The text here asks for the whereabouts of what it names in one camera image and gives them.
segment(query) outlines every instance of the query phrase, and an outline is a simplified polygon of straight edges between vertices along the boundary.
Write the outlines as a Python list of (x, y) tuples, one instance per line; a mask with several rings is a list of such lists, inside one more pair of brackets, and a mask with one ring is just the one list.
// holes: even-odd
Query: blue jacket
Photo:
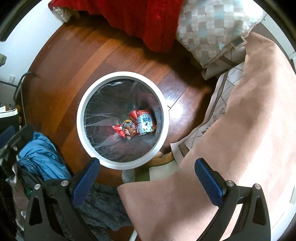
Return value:
[(71, 179), (65, 162), (54, 144), (43, 134), (34, 132), (33, 139), (19, 152), (18, 165), (49, 179)]

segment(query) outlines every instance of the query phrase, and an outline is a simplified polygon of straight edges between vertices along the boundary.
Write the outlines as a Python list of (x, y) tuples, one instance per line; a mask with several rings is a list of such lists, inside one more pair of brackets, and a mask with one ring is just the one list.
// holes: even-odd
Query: cable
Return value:
[(23, 80), (23, 78), (24, 78), (27, 74), (31, 74), (31, 75), (35, 76), (35, 73), (34, 73), (34, 72), (30, 72), (30, 71), (28, 71), (28, 72), (24, 73), (24, 74), (22, 75), (22, 77), (20, 78), (20, 81), (19, 81), (19, 83), (18, 83), (18, 85), (17, 85), (17, 87), (16, 87), (16, 89), (15, 89), (15, 93), (14, 93), (14, 95), (13, 95), (13, 101), (14, 101), (14, 103), (15, 103), (15, 105), (16, 105), (16, 94), (17, 94), (18, 88), (20, 87), (20, 98), (21, 98), (21, 102), (22, 102), (22, 112), (23, 112), (23, 114), (24, 114), (25, 124), (27, 124), (27, 120), (26, 120), (26, 115), (25, 115), (24, 102), (23, 102), (23, 99), (22, 99), (22, 80)]
[(27, 124), (25, 109), (24, 109), (24, 102), (22, 100), (22, 83), (20, 84), (20, 98), (21, 98), (21, 101), (22, 101), (22, 112), (24, 114), (25, 124)]

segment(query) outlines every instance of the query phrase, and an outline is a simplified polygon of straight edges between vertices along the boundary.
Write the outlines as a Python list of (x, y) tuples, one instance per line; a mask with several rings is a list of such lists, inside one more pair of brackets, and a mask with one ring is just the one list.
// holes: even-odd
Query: metal bolt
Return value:
[(40, 187), (41, 187), (40, 184), (36, 184), (36, 185), (34, 186), (34, 189), (35, 189), (35, 190), (38, 190)]
[(64, 180), (64, 181), (61, 182), (61, 185), (63, 187), (67, 186), (68, 184), (69, 184), (68, 180)]
[(260, 190), (261, 189), (261, 186), (258, 183), (256, 183), (255, 184), (255, 188), (258, 189), (258, 190)]
[(234, 182), (231, 180), (226, 181), (226, 184), (227, 186), (230, 186), (230, 187), (234, 186)]

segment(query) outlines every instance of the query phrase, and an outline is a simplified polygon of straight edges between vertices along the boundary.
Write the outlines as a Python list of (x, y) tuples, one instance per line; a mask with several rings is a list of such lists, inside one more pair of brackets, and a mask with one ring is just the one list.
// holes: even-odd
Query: wooden floor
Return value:
[[(153, 53), (141, 39), (111, 28), (100, 16), (85, 15), (64, 24), (42, 48), (23, 83), (27, 123), (47, 135), (75, 173), (90, 157), (80, 144), (76, 113), (87, 88), (115, 71), (142, 74), (158, 85), (170, 108), (170, 127), (162, 152), (200, 124), (216, 80), (203, 80), (178, 42), (168, 54)], [(121, 171), (102, 167), (97, 182), (118, 186)], [(126, 241), (132, 227), (111, 232)]]

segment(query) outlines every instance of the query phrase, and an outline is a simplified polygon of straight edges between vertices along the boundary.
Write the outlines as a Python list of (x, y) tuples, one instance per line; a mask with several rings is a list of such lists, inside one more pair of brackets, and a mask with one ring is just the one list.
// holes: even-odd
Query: plastic trash bag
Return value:
[[(131, 111), (146, 108), (156, 120), (154, 132), (128, 140), (113, 130), (113, 125), (129, 119)], [(115, 162), (134, 161), (149, 152), (160, 137), (162, 124), (162, 111), (156, 96), (144, 84), (129, 79), (111, 81), (98, 89), (84, 114), (89, 143), (98, 154)]]

